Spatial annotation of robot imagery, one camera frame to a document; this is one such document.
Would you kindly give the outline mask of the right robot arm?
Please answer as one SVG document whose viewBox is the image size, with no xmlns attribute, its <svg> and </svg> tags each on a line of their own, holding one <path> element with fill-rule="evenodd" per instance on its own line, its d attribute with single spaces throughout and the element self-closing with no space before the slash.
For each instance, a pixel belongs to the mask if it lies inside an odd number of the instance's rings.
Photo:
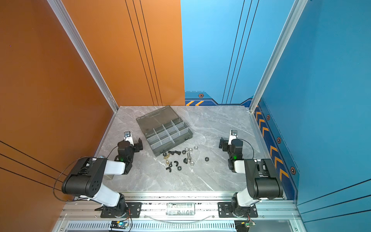
<svg viewBox="0 0 371 232">
<path fill-rule="evenodd" d="M 228 153 L 228 168 L 243 174 L 246 187 L 234 193 L 231 198 L 230 212 L 235 217 L 256 217 L 250 212 L 263 199 L 276 199 L 284 196 L 284 188 L 271 159 L 244 159 L 242 154 L 243 140 L 220 139 L 219 148 Z"/>
</svg>

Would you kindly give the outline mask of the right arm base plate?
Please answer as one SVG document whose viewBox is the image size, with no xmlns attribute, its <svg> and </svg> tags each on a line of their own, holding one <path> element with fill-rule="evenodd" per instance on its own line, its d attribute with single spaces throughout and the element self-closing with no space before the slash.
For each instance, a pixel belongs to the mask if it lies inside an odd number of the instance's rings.
<svg viewBox="0 0 371 232">
<path fill-rule="evenodd" d="M 256 206 L 241 207 L 233 206 L 231 202 L 219 202 L 218 215 L 220 218 L 257 218 Z"/>
</svg>

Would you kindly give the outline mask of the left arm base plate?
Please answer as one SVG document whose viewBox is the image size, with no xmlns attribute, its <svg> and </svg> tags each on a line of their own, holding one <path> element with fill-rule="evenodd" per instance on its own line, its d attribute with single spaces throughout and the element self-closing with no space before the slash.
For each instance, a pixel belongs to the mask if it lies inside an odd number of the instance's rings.
<svg viewBox="0 0 371 232">
<path fill-rule="evenodd" d="M 129 202 L 124 203 L 122 206 L 116 207 L 103 207 L 101 211 L 101 218 L 139 218 L 142 210 L 142 203 Z"/>
</svg>

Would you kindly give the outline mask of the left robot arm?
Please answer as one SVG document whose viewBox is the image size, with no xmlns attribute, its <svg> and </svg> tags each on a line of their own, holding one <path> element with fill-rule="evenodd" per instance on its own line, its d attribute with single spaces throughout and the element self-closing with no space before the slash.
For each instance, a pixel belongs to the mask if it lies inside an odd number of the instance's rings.
<svg viewBox="0 0 371 232">
<path fill-rule="evenodd" d="M 107 158 L 81 157 L 73 162 L 74 167 L 65 178 L 61 191 L 75 197 L 83 197 L 99 203 L 101 217 L 129 217 L 129 206 L 122 193 L 113 191 L 105 186 L 104 176 L 127 175 L 134 159 L 134 154 L 143 150 L 143 141 L 139 138 L 137 143 L 127 137 L 117 144 L 118 155 L 114 160 Z"/>
</svg>

